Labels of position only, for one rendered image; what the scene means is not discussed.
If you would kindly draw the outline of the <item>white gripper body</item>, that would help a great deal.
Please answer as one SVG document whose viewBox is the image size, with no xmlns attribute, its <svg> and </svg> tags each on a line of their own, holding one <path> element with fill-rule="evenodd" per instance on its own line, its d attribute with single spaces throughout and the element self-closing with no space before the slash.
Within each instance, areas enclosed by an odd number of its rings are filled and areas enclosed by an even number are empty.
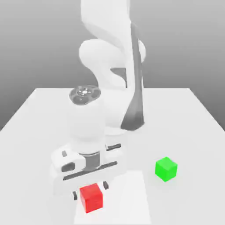
<svg viewBox="0 0 225 225">
<path fill-rule="evenodd" d="M 55 195 L 63 195 L 94 183 L 102 181 L 110 183 L 115 177 L 124 174 L 126 170 L 127 158 L 124 154 L 109 154 L 106 163 L 93 171 L 54 175 L 52 178 L 52 191 Z"/>
</svg>

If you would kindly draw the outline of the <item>small red cube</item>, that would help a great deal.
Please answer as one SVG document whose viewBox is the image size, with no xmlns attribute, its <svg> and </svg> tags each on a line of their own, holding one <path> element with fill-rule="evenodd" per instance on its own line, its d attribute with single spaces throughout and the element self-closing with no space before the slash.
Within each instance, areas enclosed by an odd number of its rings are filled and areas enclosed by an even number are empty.
<svg viewBox="0 0 225 225">
<path fill-rule="evenodd" d="M 80 188 L 80 199 L 86 213 L 103 208 L 103 194 L 97 183 Z"/>
</svg>

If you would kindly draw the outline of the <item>small green cube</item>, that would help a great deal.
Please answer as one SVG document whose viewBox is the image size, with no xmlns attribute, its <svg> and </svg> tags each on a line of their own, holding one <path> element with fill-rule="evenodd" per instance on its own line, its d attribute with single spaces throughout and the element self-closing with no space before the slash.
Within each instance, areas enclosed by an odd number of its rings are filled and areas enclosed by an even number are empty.
<svg viewBox="0 0 225 225">
<path fill-rule="evenodd" d="M 156 161 L 155 175 L 157 175 L 164 182 L 167 182 L 176 176 L 177 168 L 177 163 L 175 163 L 168 157 L 164 157 Z"/>
</svg>

